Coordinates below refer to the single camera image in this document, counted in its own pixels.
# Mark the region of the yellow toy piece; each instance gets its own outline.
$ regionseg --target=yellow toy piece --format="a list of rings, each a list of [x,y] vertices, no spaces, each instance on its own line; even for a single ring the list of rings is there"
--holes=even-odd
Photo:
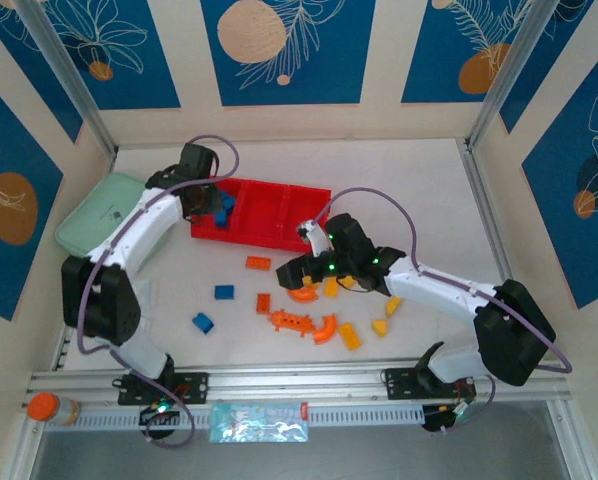
[[[350,275],[348,275],[347,277],[344,277],[341,280],[339,280],[339,283],[341,283],[346,288],[352,288],[357,284],[357,281]]]
[[[339,335],[343,338],[343,343],[346,344],[348,350],[355,350],[361,346],[359,337],[357,337],[352,324],[344,323],[343,325],[339,325]]]
[[[390,300],[386,304],[386,318],[392,317],[392,314],[399,308],[399,305],[401,305],[401,298],[390,297]]]
[[[374,332],[380,336],[385,337],[386,333],[388,333],[388,321],[387,320],[373,320],[372,321],[372,329]]]
[[[310,278],[310,275],[306,275],[305,277],[303,277],[303,286],[304,287],[317,288],[319,285],[321,285],[321,282],[312,283],[312,279]]]
[[[337,298],[337,293],[339,293],[337,279],[335,277],[326,278],[326,288],[324,289],[323,294],[326,297]]]

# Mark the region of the white wall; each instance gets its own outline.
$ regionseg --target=white wall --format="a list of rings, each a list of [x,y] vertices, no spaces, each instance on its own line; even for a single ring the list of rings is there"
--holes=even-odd
[[[48,369],[62,323],[60,268],[67,253],[54,230],[105,175],[108,161],[87,128],[72,144],[1,42],[0,96],[64,174],[15,318],[0,318],[1,450],[30,373]]]
[[[122,146],[183,142],[199,133],[234,140],[466,136],[480,102],[401,104],[428,1],[377,0],[359,105],[224,108],[200,1],[149,0],[182,107],[106,111],[103,118]]]
[[[577,310],[521,164],[598,61],[598,0],[508,136],[497,119],[478,157],[519,280],[557,332],[574,366],[570,388],[598,454],[598,300]]]

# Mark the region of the red compartment bin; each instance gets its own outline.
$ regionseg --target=red compartment bin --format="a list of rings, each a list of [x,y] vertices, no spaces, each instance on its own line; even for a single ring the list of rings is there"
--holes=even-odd
[[[217,186],[236,199],[228,226],[217,227],[213,216],[205,215],[192,223],[193,237],[292,252],[310,250],[297,234],[297,226],[316,217],[331,196],[330,190],[321,188],[237,178]],[[322,227],[327,218],[328,212],[319,222]]]

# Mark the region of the plastic bottle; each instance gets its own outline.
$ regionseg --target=plastic bottle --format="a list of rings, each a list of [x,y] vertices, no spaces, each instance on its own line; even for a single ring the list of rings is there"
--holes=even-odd
[[[79,417],[77,402],[54,393],[38,393],[28,404],[28,416],[39,422],[72,425]]]

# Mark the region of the clear plastic bag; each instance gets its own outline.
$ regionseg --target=clear plastic bag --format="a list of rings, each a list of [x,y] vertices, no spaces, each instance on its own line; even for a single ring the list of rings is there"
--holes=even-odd
[[[306,403],[217,403],[210,422],[211,443],[308,441]]]

